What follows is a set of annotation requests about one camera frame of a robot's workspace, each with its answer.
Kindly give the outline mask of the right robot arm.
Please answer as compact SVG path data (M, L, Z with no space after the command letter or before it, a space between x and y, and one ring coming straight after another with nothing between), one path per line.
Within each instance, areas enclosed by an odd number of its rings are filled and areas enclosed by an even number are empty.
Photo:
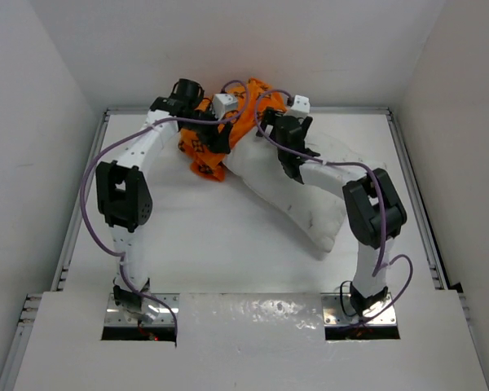
M278 160L289 178L344 201L350 230L359 245L350 305L355 315L362 317L388 292L387 251L407 222L407 212L385 169L372 169L362 162L327 162L308 148L306 135L312 121L310 116L268 107L258 121L258 133L277 148Z

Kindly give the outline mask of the white pillow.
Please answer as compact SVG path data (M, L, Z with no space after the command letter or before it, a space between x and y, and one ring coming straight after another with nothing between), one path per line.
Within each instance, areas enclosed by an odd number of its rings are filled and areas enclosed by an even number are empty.
M222 163L257 196L285 213L319 252L333 250L346 219L346 206L339 196L289 178L276 148L253 130L237 142Z

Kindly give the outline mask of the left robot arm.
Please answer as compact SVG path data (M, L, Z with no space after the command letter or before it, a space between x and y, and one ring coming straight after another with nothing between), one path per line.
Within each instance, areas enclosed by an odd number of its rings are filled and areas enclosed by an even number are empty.
M152 215L152 196L146 176L165 145L185 125L200 135L203 145L229 152L230 124L219 122L237 112L237 98L222 91L211 99L199 83L181 78L167 97L148 109L143 134L110 162L95 169L99 212L109 226L115 253L120 254L113 295L117 305L133 312L148 303L150 278L138 253L139 231Z

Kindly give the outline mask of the orange patterned pillowcase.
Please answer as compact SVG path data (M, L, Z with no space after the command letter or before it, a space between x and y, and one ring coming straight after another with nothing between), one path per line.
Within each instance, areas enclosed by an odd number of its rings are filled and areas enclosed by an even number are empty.
M286 112L284 99L272 86L257 78L250 78L242 86L233 82L230 90L237 99L237 108L223 117L230 121L221 125L183 125L180 129L178 149L191 158L190 169L202 178L221 182L225 178L223 160L237 143L264 117L267 108Z

